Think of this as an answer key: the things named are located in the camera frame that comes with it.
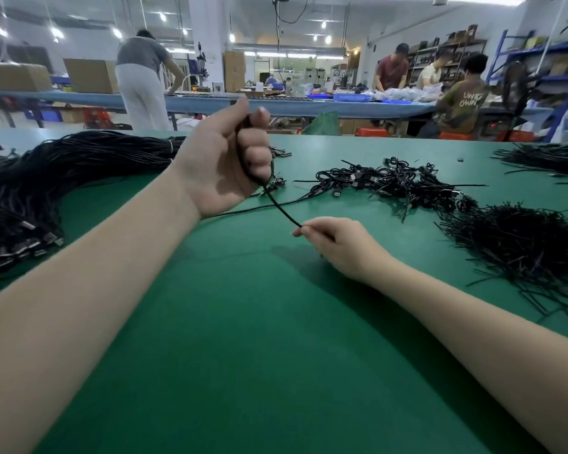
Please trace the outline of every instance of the grey shirt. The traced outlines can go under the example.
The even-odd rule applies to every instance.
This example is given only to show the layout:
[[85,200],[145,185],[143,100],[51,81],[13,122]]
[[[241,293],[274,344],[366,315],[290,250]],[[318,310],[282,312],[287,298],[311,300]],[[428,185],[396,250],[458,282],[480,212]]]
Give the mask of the grey shirt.
[[136,63],[160,74],[160,64],[169,56],[167,49],[156,40],[133,36],[120,43],[115,64]]

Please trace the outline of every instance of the workbench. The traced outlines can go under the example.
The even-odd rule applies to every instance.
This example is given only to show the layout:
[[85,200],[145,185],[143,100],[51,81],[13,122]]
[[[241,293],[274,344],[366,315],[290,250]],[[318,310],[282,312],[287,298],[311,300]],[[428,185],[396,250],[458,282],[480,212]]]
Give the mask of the workbench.
[[[65,92],[63,90],[47,90],[45,92],[18,92],[0,90],[0,97],[16,98],[22,107],[46,109],[37,107],[39,100],[49,102],[73,103],[77,105],[100,106],[108,110],[123,109],[124,103],[120,94],[89,94],[83,92]],[[177,95],[166,97],[167,112],[212,114],[229,106],[231,97],[240,97],[240,94],[214,94],[209,97]],[[334,102],[332,100],[287,100],[286,98],[272,97],[263,99],[250,99],[251,109],[264,106],[272,116],[289,117],[316,117],[325,111],[336,111],[340,118],[354,119],[407,119],[435,111],[435,104],[413,102],[410,105],[395,105],[381,102]],[[483,107],[482,114],[508,113],[503,108]],[[553,110],[551,108],[527,108],[522,116],[538,124],[547,119]],[[10,119],[9,124],[15,127]]]
[[[0,129],[0,144],[22,151],[66,133]],[[443,182],[488,184],[461,188],[481,205],[568,209],[568,185],[555,184],[559,179],[505,175],[511,168],[490,158],[500,143],[270,137],[293,153],[275,160],[287,180],[274,193],[280,202],[311,186],[292,180],[312,180],[319,170],[343,166],[340,159],[379,166],[396,156],[411,165],[432,162]],[[61,205],[67,243],[151,179],[68,195]],[[394,257],[539,319],[504,280],[466,287],[482,277],[474,269],[484,267],[440,232],[435,212],[413,209],[402,224],[400,203],[369,195],[344,190],[340,198],[327,193],[285,208],[298,221],[359,220]],[[250,198],[239,208],[268,203]],[[546,452],[417,320],[341,276],[292,230],[273,208],[200,223],[36,453]],[[544,325],[568,336],[561,313]]]

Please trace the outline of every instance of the black hair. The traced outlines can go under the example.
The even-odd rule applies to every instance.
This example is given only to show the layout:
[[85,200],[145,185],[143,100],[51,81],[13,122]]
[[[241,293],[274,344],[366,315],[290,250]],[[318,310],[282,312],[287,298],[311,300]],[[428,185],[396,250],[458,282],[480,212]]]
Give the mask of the black hair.
[[407,45],[406,43],[398,44],[398,47],[395,49],[396,54],[408,55],[409,51],[410,51],[410,46]]
[[441,57],[450,57],[452,59],[454,52],[451,49],[438,49],[438,52],[435,53],[435,59],[438,60]]
[[488,56],[486,54],[474,54],[467,59],[463,69],[469,73],[481,75],[486,69],[486,62],[488,62]]
[[146,28],[142,28],[141,30],[139,30],[137,32],[137,36],[142,36],[144,38],[151,38],[151,39],[155,40],[154,36]]

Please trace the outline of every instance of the white pants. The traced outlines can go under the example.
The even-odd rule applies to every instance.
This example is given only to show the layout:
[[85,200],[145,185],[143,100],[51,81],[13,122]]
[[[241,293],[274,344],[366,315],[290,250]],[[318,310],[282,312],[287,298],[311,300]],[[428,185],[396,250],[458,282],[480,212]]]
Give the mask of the white pants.
[[115,77],[134,130],[173,130],[164,89],[155,71],[136,63],[123,63],[116,66]]

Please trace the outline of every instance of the red shirt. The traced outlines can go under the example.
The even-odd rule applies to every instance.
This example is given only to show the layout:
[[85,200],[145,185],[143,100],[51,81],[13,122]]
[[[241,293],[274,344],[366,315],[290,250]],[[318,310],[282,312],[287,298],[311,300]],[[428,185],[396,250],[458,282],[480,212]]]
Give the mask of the red shirt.
[[391,56],[388,55],[379,62],[376,74],[381,77],[380,81],[383,90],[387,90],[389,88],[398,88],[400,86],[401,77],[406,76],[407,73],[408,60],[403,59],[398,63],[393,63]]

